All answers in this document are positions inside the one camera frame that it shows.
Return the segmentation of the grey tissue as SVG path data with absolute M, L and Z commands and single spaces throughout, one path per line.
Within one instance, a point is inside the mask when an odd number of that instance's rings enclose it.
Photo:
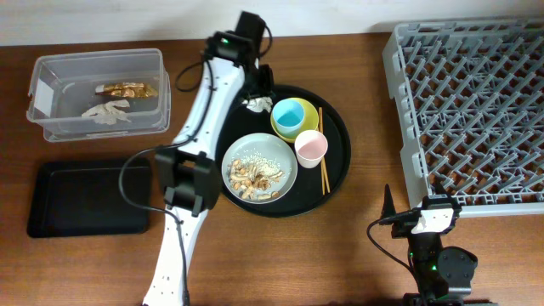
M 255 113 L 261 113 L 266 111 L 270 113 L 272 111 L 272 99 L 270 97 L 259 97 L 253 99 L 245 99 L 242 104 L 250 111 Z

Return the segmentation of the gold snack wrapper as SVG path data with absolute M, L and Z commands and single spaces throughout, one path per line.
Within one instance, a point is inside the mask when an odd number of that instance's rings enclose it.
M 156 89 L 144 82 L 103 84 L 95 88 L 95 94 L 123 98 L 154 98 L 159 95 Z

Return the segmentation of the pink cup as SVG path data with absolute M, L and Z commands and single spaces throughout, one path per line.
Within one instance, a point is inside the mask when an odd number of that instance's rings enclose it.
M 317 167 L 328 150 L 323 133 L 315 130 L 301 132 L 295 139 L 294 149 L 298 163 L 304 168 Z

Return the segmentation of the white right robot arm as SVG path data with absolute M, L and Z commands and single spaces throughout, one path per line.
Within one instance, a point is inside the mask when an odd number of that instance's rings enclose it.
M 440 182 L 433 184 L 435 193 L 426 195 L 420 207 L 396 212 L 393 197 L 386 184 L 379 225 L 391 225 L 391 236 L 399 238 L 422 238 L 423 235 L 445 235 L 460 217 L 462 206 Z

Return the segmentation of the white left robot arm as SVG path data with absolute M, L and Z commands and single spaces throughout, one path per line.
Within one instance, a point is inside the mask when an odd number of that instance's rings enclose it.
M 222 189 L 215 162 L 219 136 L 233 106 L 269 94 L 274 84 L 272 70 L 259 62 L 268 33 L 259 15 L 242 12 L 233 31 L 217 31 L 207 39 L 201 82 L 185 126 L 172 144 L 155 150 L 166 217 L 145 305 L 190 304 L 190 260 Z

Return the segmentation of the white tissue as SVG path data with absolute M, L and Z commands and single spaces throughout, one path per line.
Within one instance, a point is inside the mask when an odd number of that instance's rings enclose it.
M 88 109 L 81 114 L 81 117 L 90 117 L 95 123 L 106 125 L 114 125 L 118 121 L 130 122 L 128 114 L 123 111 L 129 107 L 130 104 L 126 99 L 113 100 Z

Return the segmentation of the light blue cup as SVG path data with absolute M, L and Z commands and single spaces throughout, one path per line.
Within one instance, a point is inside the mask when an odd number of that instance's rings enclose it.
M 294 138 L 303 125 L 305 111 L 295 99 L 283 99 L 273 107 L 272 117 L 279 134 Z

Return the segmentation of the yellow bowl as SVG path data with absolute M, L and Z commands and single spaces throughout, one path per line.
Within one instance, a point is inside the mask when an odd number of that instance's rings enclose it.
M 279 134 L 279 132 L 276 129 L 275 123 L 273 121 L 272 114 L 270 115 L 270 123 L 271 127 L 273 128 L 274 132 L 283 140 L 285 140 L 288 143 L 294 143 L 295 138 L 303 131 L 307 130 L 317 130 L 319 125 L 319 115 L 318 111 L 315 109 L 315 107 L 306 99 L 301 98 L 288 98 L 288 99 L 295 99 L 298 101 L 304 108 L 305 111 L 305 118 L 303 120 L 303 125 L 301 126 L 299 132 L 295 135 L 294 138 L 286 138 Z

